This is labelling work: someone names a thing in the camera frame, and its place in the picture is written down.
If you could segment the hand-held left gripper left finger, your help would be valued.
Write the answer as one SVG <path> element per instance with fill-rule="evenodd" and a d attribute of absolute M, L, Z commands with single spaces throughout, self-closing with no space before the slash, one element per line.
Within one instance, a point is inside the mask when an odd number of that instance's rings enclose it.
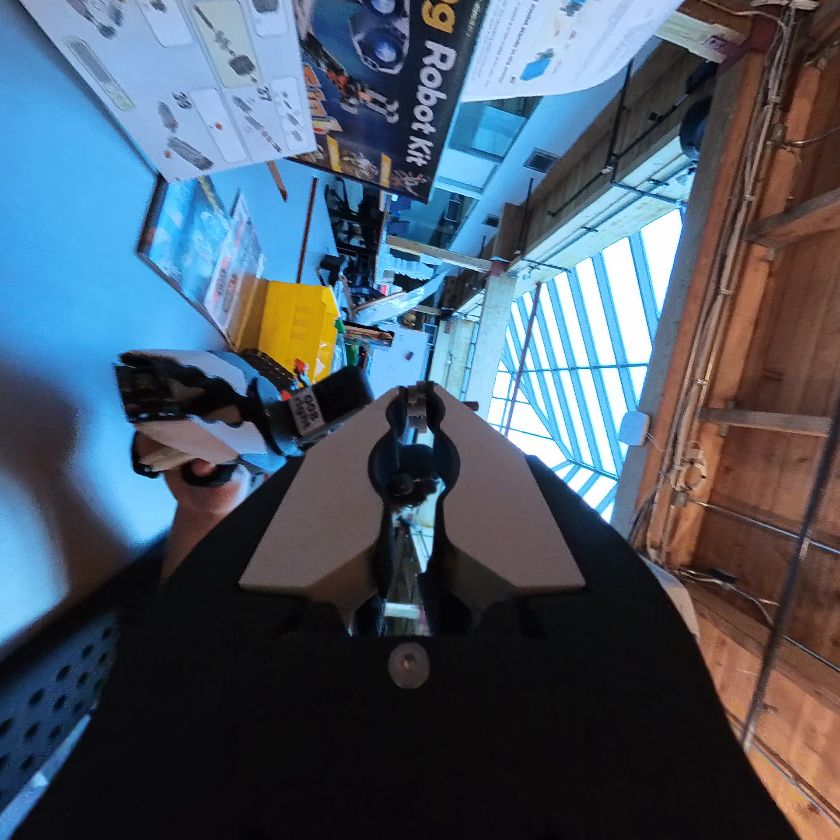
<path fill-rule="evenodd" d="M 373 596 L 385 504 L 369 464 L 399 395 L 390 389 L 309 450 L 239 579 L 243 590 L 328 603 L 344 621 Z"/>

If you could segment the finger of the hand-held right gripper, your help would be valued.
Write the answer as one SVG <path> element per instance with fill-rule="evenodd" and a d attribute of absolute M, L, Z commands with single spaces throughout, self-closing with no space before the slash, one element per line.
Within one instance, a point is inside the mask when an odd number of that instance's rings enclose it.
<path fill-rule="evenodd" d="M 208 377 L 226 381 L 243 395 L 249 384 L 260 377 L 260 373 L 235 353 L 208 350 L 133 350 L 124 354 L 124 362 L 139 359 L 168 360 L 182 366 L 195 368 Z"/>
<path fill-rule="evenodd" d="M 140 457 L 145 466 L 183 466 L 200 459 L 216 466 L 274 466 L 276 453 L 250 421 L 237 424 L 198 416 L 181 420 L 137 423 L 134 431 L 157 444 Z"/>

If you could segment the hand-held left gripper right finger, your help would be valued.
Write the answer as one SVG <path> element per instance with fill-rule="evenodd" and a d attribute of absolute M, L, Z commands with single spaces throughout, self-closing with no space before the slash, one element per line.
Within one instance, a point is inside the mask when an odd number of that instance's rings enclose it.
<path fill-rule="evenodd" d="M 427 392 L 444 490 L 443 587 L 474 617 L 520 597 L 582 592 L 585 578 L 525 454 L 440 385 Z"/>

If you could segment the black toy block part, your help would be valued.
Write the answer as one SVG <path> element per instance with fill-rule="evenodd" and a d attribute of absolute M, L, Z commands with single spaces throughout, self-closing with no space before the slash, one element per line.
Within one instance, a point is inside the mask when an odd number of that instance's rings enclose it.
<path fill-rule="evenodd" d="M 204 417 L 235 399 L 225 379 L 166 356 L 125 353 L 114 372 L 132 424 Z"/>

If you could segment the black toy gear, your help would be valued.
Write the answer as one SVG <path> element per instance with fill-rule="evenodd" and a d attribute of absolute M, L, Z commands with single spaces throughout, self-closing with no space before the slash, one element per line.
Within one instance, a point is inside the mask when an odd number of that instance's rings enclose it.
<path fill-rule="evenodd" d="M 438 492 L 433 449 L 426 444 L 399 445 L 396 469 L 385 487 L 393 511 L 422 506 Z"/>

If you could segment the person's right hand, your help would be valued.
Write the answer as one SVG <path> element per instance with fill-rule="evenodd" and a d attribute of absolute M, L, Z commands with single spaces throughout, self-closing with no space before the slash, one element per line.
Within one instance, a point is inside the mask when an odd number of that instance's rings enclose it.
<path fill-rule="evenodd" d="M 227 467 L 233 470 L 223 484 L 197 485 L 186 480 L 187 475 L 194 480 L 216 480 Z M 210 519 L 224 518 L 235 510 L 250 495 L 254 484 L 252 474 L 241 465 L 217 465 L 200 458 L 166 470 L 163 478 L 177 503 L 178 514 Z"/>

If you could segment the black toy track assembly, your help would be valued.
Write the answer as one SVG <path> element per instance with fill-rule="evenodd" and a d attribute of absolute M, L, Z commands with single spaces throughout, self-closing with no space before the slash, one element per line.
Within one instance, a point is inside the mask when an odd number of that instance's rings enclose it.
<path fill-rule="evenodd" d="M 282 395 L 290 394 L 311 385 L 306 373 L 301 370 L 297 362 L 292 366 L 292 370 L 289 370 L 266 353 L 256 349 L 243 350 L 239 357 L 273 384 Z"/>

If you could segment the yellow plastic bin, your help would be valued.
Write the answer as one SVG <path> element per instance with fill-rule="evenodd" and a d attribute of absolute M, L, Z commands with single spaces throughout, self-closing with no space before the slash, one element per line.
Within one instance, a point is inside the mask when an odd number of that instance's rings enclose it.
<path fill-rule="evenodd" d="M 285 370 L 320 382 L 333 366 L 340 314 L 330 287 L 246 274 L 224 330 L 236 352 L 257 350 Z"/>

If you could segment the red metal rod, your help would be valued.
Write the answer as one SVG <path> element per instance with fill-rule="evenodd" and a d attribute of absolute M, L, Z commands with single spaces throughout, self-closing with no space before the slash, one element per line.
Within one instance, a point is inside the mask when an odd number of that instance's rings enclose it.
<path fill-rule="evenodd" d="M 514 414 L 515 409 L 516 409 L 516 404 L 517 404 L 518 394 L 519 394 L 519 391 L 520 391 L 520 384 L 521 384 L 521 380 L 522 380 L 522 375 L 523 375 L 524 370 L 526 368 L 527 355 L 528 355 L 528 352 L 529 352 L 529 346 L 530 346 L 530 342 L 531 342 L 531 339 L 532 339 L 533 324 L 534 324 L 534 321 L 535 321 L 536 316 L 537 316 L 537 312 L 538 312 L 538 308 L 539 308 L 539 299 L 540 299 L 542 288 L 543 288 L 543 282 L 538 281 L 536 286 L 535 286 L 534 292 L 532 294 L 532 306 L 531 306 L 530 314 L 528 316 L 526 331 L 524 333 L 524 341 L 523 341 L 522 347 L 521 347 L 517 373 L 516 373 L 515 378 L 513 380 L 512 391 L 511 391 L 511 394 L 510 394 L 509 407 L 508 407 L 508 410 L 507 410 L 507 419 L 506 419 L 505 426 L 504 426 L 503 432 L 502 432 L 505 438 L 509 437 L 509 433 L 511 431 L 512 418 L 513 418 L 513 414 Z"/>

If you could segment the black ceiling pipe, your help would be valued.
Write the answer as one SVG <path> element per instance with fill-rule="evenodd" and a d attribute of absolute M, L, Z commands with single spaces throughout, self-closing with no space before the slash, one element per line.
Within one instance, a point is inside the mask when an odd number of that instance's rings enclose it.
<path fill-rule="evenodd" d="M 791 555 L 787 574 L 784 579 L 778 608 L 770 629 L 770 636 L 763 649 L 761 667 L 751 696 L 749 711 L 743 723 L 741 745 L 746 756 L 749 756 L 752 749 L 755 732 L 763 714 L 764 698 L 769 687 L 770 679 L 774 670 L 774 664 L 781 648 L 781 643 L 783 642 L 785 625 L 795 599 L 795 589 L 799 580 L 800 572 L 802 570 L 805 556 L 807 555 L 809 546 L 812 542 L 812 527 L 817 519 L 819 511 L 821 510 L 826 494 L 826 488 L 832 477 L 837 457 L 838 443 L 839 402 L 836 402 L 831 422 L 829 423 L 826 443 L 819 459 L 812 488 L 805 505 L 803 520 L 796 534 L 794 551 Z"/>

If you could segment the white instruction sheet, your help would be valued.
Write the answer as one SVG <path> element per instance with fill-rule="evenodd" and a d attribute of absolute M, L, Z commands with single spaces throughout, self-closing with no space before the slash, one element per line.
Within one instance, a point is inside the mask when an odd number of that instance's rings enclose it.
<path fill-rule="evenodd" d="M 25 1 L 169 183 L 317 148 L 290 1 Z"/>

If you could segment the black perforated panel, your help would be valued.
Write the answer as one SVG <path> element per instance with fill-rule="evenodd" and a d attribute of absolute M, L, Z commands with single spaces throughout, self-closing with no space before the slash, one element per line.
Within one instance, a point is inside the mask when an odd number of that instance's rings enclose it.
<path fill-rule="evenodd" d="M 120 631 L 119 612 L 90 614 L 31 639 L 2 662 L 2 810 L 98 704 Z"/>

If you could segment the dark robot kit box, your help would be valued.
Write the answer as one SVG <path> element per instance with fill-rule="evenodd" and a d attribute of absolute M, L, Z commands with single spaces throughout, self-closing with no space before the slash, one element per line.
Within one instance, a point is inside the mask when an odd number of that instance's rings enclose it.
<path fill-rule="evenodd" d="M 293 2 L 316 142 L 293 159 L 428 203 L 488 6 Z"/>

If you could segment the white folded paper sheet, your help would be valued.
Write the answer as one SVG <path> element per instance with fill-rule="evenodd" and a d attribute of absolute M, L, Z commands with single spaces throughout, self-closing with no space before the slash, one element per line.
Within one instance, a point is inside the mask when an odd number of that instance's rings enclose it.
<path fill-rule="evenodd" d="M 559 96 L 613 78 L 680 1 L 494 1 L 462 102 Z"/>

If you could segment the black dome lamp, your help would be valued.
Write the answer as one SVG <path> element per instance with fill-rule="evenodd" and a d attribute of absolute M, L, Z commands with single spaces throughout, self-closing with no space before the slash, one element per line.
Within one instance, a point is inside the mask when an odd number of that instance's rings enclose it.
<path fill-rule="evenodd" d="M 700 147 L 710 116 L 711 102 L 712 97 L 693 102 L 679 127 L 681 152 L 692 162 L 698 162 L 700 158 Z"/>

